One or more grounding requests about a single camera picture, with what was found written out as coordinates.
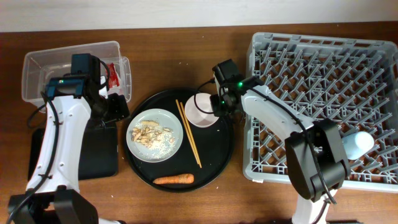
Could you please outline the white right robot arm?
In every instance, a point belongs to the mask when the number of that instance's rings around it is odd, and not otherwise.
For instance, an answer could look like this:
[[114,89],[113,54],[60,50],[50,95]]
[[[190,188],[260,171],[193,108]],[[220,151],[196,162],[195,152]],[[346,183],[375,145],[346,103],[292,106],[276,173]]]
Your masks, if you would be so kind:
[[334,196],[350,175],[338,125],[330,119],[315,121],[279,99],[257,77],[240,82],[215,80],[211,97],[216,113],[235,109],[258,119],[284,142],[288,176],[298,193],[292,223],[326,223]]

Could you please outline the blue cup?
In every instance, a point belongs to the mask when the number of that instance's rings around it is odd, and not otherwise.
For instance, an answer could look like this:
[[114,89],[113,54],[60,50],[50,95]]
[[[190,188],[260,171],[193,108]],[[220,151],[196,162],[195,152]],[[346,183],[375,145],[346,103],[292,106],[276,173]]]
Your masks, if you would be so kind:
[[374,146],[374,138],[365,131],[345,136],[342,141],[349,160],[359,159]]

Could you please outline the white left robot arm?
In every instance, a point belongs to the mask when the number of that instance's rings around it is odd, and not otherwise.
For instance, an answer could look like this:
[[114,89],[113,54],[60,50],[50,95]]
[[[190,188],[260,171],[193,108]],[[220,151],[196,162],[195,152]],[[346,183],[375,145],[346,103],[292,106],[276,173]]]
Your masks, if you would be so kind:
[[9,201],[8,223],[107,223],[80,195],[78,166],[89,120],[117,121],[129,114],[125,97],[101,94],[99,79],[52,78],[42,92],[47,122],[26,192]]

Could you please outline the pink bowl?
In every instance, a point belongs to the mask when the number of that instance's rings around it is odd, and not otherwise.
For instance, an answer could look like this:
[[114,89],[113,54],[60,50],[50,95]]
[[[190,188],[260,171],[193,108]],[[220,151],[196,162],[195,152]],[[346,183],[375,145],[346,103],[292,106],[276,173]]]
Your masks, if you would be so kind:
[[212,112],[209,93],[197,93],[191,96],[185,103],[185,114],[191,124],[198,128],[208,128],[215,124],[219,117],[214,114],[201,112],[197,106],[206,112]]

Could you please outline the wooden chopstick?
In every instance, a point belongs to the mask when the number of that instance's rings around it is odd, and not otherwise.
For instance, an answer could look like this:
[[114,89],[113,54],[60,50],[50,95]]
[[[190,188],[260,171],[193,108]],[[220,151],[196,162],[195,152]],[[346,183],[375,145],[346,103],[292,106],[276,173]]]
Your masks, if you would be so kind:
[[186,116],[186,114],[185,114],[185,109],[184,109],[184,107],[183,107],[183,103],[182,103],[182,102],[180,102],[180,107],[181,107],[181,109],[182,109],[183,118],[184,118],[184,120],[185,120],[185,124],[186,124],[186,127],[187,127],[188,137],[190,138],[190,143],[191,143],[191,145],[192,145],[192,149],[193,149],[193,153],[194,153],[194,155],[195,155],[195,159],[197,160],[197,164],[199,165],[199,167],[202,168],[200,156],[199,156],[198,151],[197,151],[197,146],[196,146],[196,144],[195,144],[195,140],[194,140],[194,138],[193,138],[192,130],[191,130],[191,128],[190,128],[190,125],[189,125],[187,116]]
[[183,113],[182,113],[182,108],[181,108],[180,103],[178,102],[177,99],[175,100],[175,103],[176,103],[176,105],[177,105],[178,112],[179,112],[180,117],[181,117],[181,119],[182,119],[183,126],[184,126],[184,130],[185,130],[185,133],[186,133],[186,135],[187,135],[188,141],[189,141],[189,143],[190,143],[190,147],[191,147],[191,149],[192,149],[193,155],[194,155],[194,157],[195,157],[195,160],[196,160],[197,164],[200,166],[198,156],[196,155],[196,151],[195,151],[195,149],[194,149],[194,147],[193,147],[193,143],[192,143],[192,140],[191,140],[191,134],[190,134],[189,131],[188,131],[187,124],[186,124],[186,122],[185,122],[185,118],[184,118],[184,115],[183,115]]

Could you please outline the red snack wrapper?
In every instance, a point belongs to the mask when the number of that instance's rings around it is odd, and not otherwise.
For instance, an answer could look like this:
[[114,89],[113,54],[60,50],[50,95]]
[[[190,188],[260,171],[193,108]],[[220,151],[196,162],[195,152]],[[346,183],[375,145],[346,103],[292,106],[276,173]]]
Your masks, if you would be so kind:
[[116,71],[116,67],[115,67],[114,63],[107,64],[107,67],[109,69],[109,72],[107,73],[109,89],[119,87],[120,86],[120,78]]

